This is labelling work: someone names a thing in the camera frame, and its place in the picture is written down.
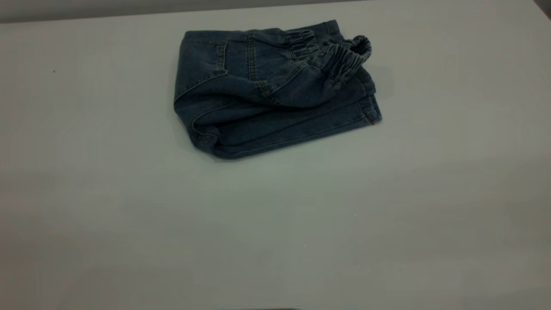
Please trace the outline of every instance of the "jeans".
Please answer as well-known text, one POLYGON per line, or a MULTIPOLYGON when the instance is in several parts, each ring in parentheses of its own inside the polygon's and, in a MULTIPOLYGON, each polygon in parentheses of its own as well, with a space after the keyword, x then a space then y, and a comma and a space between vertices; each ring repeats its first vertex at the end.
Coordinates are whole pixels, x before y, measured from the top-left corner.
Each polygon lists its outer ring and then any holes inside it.
POLYGON ((381 120, 364 36, 335 20, 287 30, 188 31, 174 110, 198 149, 235 159, 381 120))

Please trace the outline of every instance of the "stitching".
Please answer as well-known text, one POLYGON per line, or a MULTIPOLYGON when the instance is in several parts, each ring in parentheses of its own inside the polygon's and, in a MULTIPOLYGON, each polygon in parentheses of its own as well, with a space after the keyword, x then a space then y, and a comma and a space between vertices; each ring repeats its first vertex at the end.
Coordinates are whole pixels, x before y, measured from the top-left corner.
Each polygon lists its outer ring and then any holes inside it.
POLYGON ((213 78, 217 78, 217 77, 222 77, 222 76, 227 76, 228 75, 228 72, 225 71, 225 72, 220 72, 220 73, 217 73, 217 74, 214 74, 212 76, 208 76, 206 78, 203 78, 203 79, 200 79, 196 82, 194 82, 195 84, 193 86, 189 86, 189 87, 186 87, 184 88, 180 94, 178 94, 178 96, 176 96, 176 98, 174 99, 174 103, 176 103, 176 101, 182 97, 183 95, 185 95, 186 93, 188 93, 189 91, 191 91, 193 88, 196 88, 197 86, 213 79, 213 78))
POLYGON ((194 82, 190 83, 192 86, 184 86, 183 89, 180 91, 178 96, 174 99, 174 103, 182 97, 187 92, 191 91, 193 88, 196 88, 197 86, 217 77, 227 76, 228 70, 226 70, 226 48, 227 48, 227 42, 199 42, 199 41, 182 41, 182 44, 184 42, 192 42, 192 43, 200 43, 200 44, 209 44, 209 45, 215 45, 216 50, 218 53, 218 59, 217 59, 217 67, 221 72, 217 72, 215 74, 211 74, 210 76, 206 76, 200 79, 195 80, 194 82))
POLYGON ((365 118, 367 118, 367 120, 368 120, 372 125, 374 125, 375 122, 373 122, 373 120, 369 117, 369 115, 368 115, 366 112, 364 112, 364 109, 361 108, 361 103, 362 103, 362 101, 366 101, 367 98, 368 98, 368 91, 367 91, 367 89, 366 89, 364 83, 361 81, 361 79, 360 79, 359 77, 357 77, 356 75, 354 75, 353 77, 354 77, 356 80, 358 80, 358 83, 360 83, 361 88, 362 88, 362 90, 364 91, 364 97, 363 97, 363 99, 362 99, 362 100, 358 100, 358 108, 360 109, 360 112, 361 112, 363 115, 365 115, 365 118))
POLYGON ((255 38, 253 36, 254 30, 251 30, 251 32, 247 36, 247 41, 249 45, 249 52, 247 54, 247 57, 249 58, 249 79, 251 81, 256 81, 255 38))
POLYGON ((311 136, 319 135, 320 133, 324 133, 324 132, 327 132, 327 131, 331 131, 331 130, 335 130, 335 129, 338 129, 338 128, 341 128, 341 127, 345 127, 345 126, 348 126, 348 125, 357 123, 357 122, 362 121, 362 120, 363 120, 363 117, 362 117, 361 119, 357 120, 357 121, 348 122, 348 123, 346 123, 346 124, 343 124, 343 125, 340 125, 340 126, 337 126, 337 127, 333 127, 333 128, 330 128, 330 129, 326 129, 326 130, 323 130, 323 131, 319 131, 319 132, 316 132, 316 133, 312 133, 312 134, 310 134, 310 135, 303 136, 303 137, 300 137, 300 138, 289 139, 289 140, 285 140, 285 141, 273 143, 273 144, 270 144, 270 145, 265 145, 265 146, 261 146, 261 147, 257 147, 257 148, 252 148, 252 149, 246 149, 246 150, 244 150, 244 151, 239 151, 239 152, 237 152, 237 153, 228 153, 228 154, 230 154, 230 155, 237 155, 237 154, 240 154, 240 153, 256 151, 257 149, 261 149, 261 148, 267 148, 267 147, 270 147, 270 146, 276 146, 276 145, 279 145, 279 144, 283 144, 283 143, 287 143, 287 142, 291 142, 291 141, 295 141, 295 140, 305 139, 305 138, 308 138, 308 137, 311 137, 311 136))
MULTIPOLYGON (((364 100, 364 99, 365 99, 365 98, 362 98, 362 99, 360 99, 360 100, 358 100, 358 101, 355 101, 355 102, 353 102, 353 103, 351 103, 351 104, 349 104, 349 105, 346 105, 346 106, 344 106, 344 107, 353 107, 353 106, 355 106, 357 103, 359 103, 360 101, 362 101, 362 100, 364 100)), ((268 133, 268 134, 266 134, 266 135, 264 135, 264 136, 257 137, 257 138, 255 138, 255 139, 253 139, 253 140, 250 140, 250 141, 247 141, 247 142, 243 142, 243 143, 239 143, 239 144, 236 144, 236 145, 229 145, 228 147, 240 147, 240 146, 243 146, 243 145, 245 145, 245 144, 247 144, 247 143, 251 143, 251 142, 253 142, 253 141, 257 141, 257 140, 259 140, 259 139, 262 139, 262 138, 264 138, 264 137, 267 137, 267 136, 269 136, 269 135, 272 135, 272 134, 274 134, 274 133, 276 133, 276 132, 280 132, 280 131, 289 129, 289 128, 293 127, 293 126, 296 126, 296 125, 303 124, 303 123, 305 123, 305 122, 311 121, 312 119, 315 119, 315 118, 317 118, 317 117, 321 117, 321 116, 324 116, 324 115, 333 113, 333 112, 335 112, 336 110, 338 110, 338 109, 333 109, 333 110, 327 111, 327 112, 325 112, 325 113, 323 113, 323 114, 316 115, 316 116, 311 117, 311 118, 308 118, 308 119, 306 119, 306 120, 302 120, 302 121, 300 121, 300 122, 294 123, 294 124, 289 125, 289 126, 286 126, 286 127, 284 127, 284 128, 281 128, 281 129, 279 129, 279 130, 270 132, 270 133, 268 133)), ((358 121, 364 120, 364 119, 365 119, 364 116, 363 116, 363 113, 362 113, 361 111, 360 111, 360 113, 358 113, 358 116, 360 117, 360 119, 359 119, 358 121)))
POLYGON ((219 137, 218 137, 217 135, 214 135, 214 134, 208 133, 208 132, 200 132, 200 131, 198 131, 198 130, 195 128, 195 122, 196 122, 200 117, 205 116, 205 115, 207 115, 207 114, 209 114, 209 113, 211 113, 211 112, 214 112, 214 111, 216 111, 216 110, 221 110, 221 109, 224 109, 224 108, 227 108, 227 107, 229 107, 229 106, 231 106, 231 105, 236 104, 236 103, 237 103, 237 100, 238 100, 238 99, 235 99, 235 100, 234 100, 232 103, 230 103, 230 104, 221 106, 221 107, 219 107, 219 108, 214 108, 214 109, 212 109, 212 110, 208 110, 208 111, 206 111, 206 112, 204 112, 204 113, 199 114, 196 118, 194 118, 194 119, 191 121, 191 128, 192 128, 196 133, 200 134, 201 136, 213 136, 213 137, 215 137, 216 139, 218 139, 219 137))

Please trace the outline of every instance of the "denim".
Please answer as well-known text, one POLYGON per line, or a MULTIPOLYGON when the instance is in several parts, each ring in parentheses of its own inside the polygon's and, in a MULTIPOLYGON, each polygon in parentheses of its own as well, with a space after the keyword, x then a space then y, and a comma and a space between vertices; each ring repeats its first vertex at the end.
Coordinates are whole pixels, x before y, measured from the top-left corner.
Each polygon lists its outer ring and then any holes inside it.
POLYGON ((174 110, 198 149, 246 157, 381 120, 364 36, 335 20, 283 31, 188 31, 174 110))

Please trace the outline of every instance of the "seam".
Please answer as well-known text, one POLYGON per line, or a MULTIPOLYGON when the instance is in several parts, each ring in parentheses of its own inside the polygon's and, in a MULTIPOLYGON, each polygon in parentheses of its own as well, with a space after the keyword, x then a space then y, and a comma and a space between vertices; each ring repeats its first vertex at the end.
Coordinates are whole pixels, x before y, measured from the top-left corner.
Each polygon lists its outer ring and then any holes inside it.
MULTIPOLYGON (((303 124, 303 123, 305 123, 305 122, 311 121, 311 120, 313 120, 313 119, 315 119, 315 118, 317 118, 317 117, 322 117, 322 116, 324 116, 324 115, 333 113, 333 112, 335 112, 335 111, 337 111, 337 110, 339 110, 339 109, 347 108, 347 107, 354 107, 354 106, 356 106, 358 103, 360 103, 360 102, 361 102, 362 100, 364 100, 364 99, 365 99, 365 98, 362 98, 362 99, 360 99, 360 100, 358 100, 358 101, 355 101, 355 102, 353 102, 353 103, 351 103, 351 104, 345 105, 344 107, 340 107, 340 108, 332 109, 332 110, 330 110, 330 111, 326 111, 326 112, 324 112, 324 113, 322 113, 322 114, 320 114, 320 115, 316 115, 316 116, 314 116, 314 117, 310 117, 310 118, 308 118, 308 119, 302 120, 302 121, 300 121, 300 122, 294 123, 294 124, 292 124, 292 125, 286 126, 286 127, 284 127, 284 128, 278 129, 278 130, 276 130, 276 131, 270 132, 270 133, 268 133, 268 134, 266 134, 266 135, 263 135, 263 136, 254 138, 253 140, 249 140, 249 141, 247 141, 247 142, 243 142, 243 143, 239 143, 239 144, 235 144, 235 145, 229 145, 229 146, 227 146, 227 147, 241 147, 241 146, 243 146, 243 145, 246 145, 247 143, 251 143, 251 142, 254 142, 254 141, 258 141, 258 140, 260 140, 260 139, 262 139, 262 138, 265 138, 265 137, 267 137, 267 136, 273 135, 273 134, 275 134, 275 133, 277 133, 277 132, 280 132, 280 131, 283 131, 283 130, 287 130, 287 129, 293 127, 293 126, 300 125, 300 124, 303 124)), ((360 113, 357 114, 357 116, 360 117, 359 120, 364 120, 364 119, 365 119, 365 118, 364 118, 364 114, 363 114, 361 111, 360 111, 360 113)))
POLYGON ((201 85, 201 84, 204 84, 205 82, 208 82, 209 80, 213 79, 213 78, 217 78, 217 77, 223 77, 223 76, 227 76, 228 75, 228 72, 220 72, 220 73, 217 73, 215 75, 212 75, 212 76, 209 76, 209 77, 206 77, 204 79, 200 79, 198 81, 195 82, 195 84, 191 87, 187 87, 187 88, 184 88, 182 90, 182 92, 180 94, 178 94, 178 96, 176 98, 174 98, 174 103, 176 103, 176 101, 182 97, 183 95, 185 95, 186 93, 188 93, 189 91, 191 91, 193 88, 196 88, 197 86, 201 85))
POLYGON ((362 117, 362 118, 359 119, 359 120, 351 121, 351 122, 348 122, 348 123, 346 123, 346 124, 343 124, 343 125, 340 125, 340 126, 337 126, 337 127, 333 127, 333 128, 330 128, 330 129, 322 130, 322 131, 319 131, 319 132, 316 132, 316 133, 312 133, 312 134, 310 134, 310 135, 306 135, 306 136, 303 136, 303 137, 300 137, 300 138, 289 139, 289 140, 285 140, 285 141, 280 141, 280 142, 272 143, 272 144, 270 144, 270 145, 264 145, 264 146, 261 146, 261 147, 252 148, 252 149, 247 149, 247 150, 245 150, 245 151, 239 151, 239 152, 237 152, 237 153, 228 153, 228 154, 230 154, 230 155, 237 155, 237 154, 240 154, 240 153, 252 152, 252 151, 256 151, 257 149, 267 148, 267 147, 276 146, 276 145, 284 144, 284 143, 291 142, 291 141, 296 141, 296 140, 300 140, 300 139, 305 139, 305 138, 308 138, 308 137, 311 137, 311 136, 319 135, 319 134, 324 133, 324 132, 327 132, 327 131, 332 131, 332 130, 335 130, 335 129, 338 129, 338 128, 341 128, 341 127, 345 127, 345 126, 348 126, 348 125, 351 125, 351 124, 360 122, 360 121, 362 121, 363 119, 364 119, 364 118, 362 117))
POLYGON ((235 99, 232 103, 230 104, 227 104, 227 105, 224 105, 224 106, 221 106, 221 107, 218 107, 218 108, 214 108, 214 109, 211 109, 211 110, 208 110, 206 112, 203 112, 201 114, 199 114, 196 118, 194 118, 192 121, 191 121, 191 129, 193 129, 196 133, 200 134, 201 136, 213 136, 213 137, 216 137, 216 139, 218 139, 219 137, 217 135, 214 135, 212 133, 208 133, 208 132, 200 132, 198 131, 196 128, 195 128, 195 122, 200 118, 200 117, 203 117, 211 112, 214 112, 216 110, 221 110, 221 109, 224 109, 224 108, 227 108, 231 105, 234 105, 237 103, 237 99, 235 99))
POLYGON ((360 113, 362 113, 363 115, 365 115, 365 118, 366 118, 372 125, 374 125, 375 122, 373 122, 373 120, 369 117, 369 115, 368 115, 366 112, 364 112, 364 109, 361 108, 361 102, 362 102, 363 100, 367 100, 367 98, 368 98, 368 91, 367 91, 367 89, 365 88, 365 85, 363 84, 363 82, 361 81, 361 79, 360 79, 359 77, 353 76, 353 78, 355 78, 356 80, 358 80, 358 83, 360 83, 361 88, 362 88, 362 90, 363 90, 363 92, 364 92, 364 98, 363 98, 362 100, 358 100, 358 108, 360 109, 360 113))
POLYGON ((255 38, 254 36, 254 30, 251 30, 251 32, 247 36, 247 43, 248 43, 248 53, 247 58, 249 59, 249 80, 256 81, 256 55, 255 55, 255 38))
POLYGON ((311 61, 309 61, 309 60, 306 60, 306 62, 307 62, 310 66, 314 66, 314 67, 319 68, 323 74, 325 74, 329 79, 333 80, 334 82, 346 83, 346 81, 341 81, 341 80, 339 80, 339 79, 335 79, 334 77, 330 76, 330 75, 329 75, 329 72, 325 71, 325 70, 323 69, 323 67, 321 67, 320 65, 318 65, 318 64, 316 64, 316 63, 313 63, 313 62, 311 62, 311 61))

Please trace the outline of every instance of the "blue denim fabric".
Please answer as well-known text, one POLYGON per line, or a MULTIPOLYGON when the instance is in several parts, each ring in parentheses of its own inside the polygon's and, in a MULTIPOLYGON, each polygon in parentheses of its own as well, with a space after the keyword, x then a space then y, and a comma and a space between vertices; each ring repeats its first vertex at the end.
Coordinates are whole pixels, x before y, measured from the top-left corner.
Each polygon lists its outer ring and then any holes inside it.
POLYGON ((287 30, 188 31, 174 110, 192 143, 241 158, 381 120, 364 36, 335 20, 287 30))

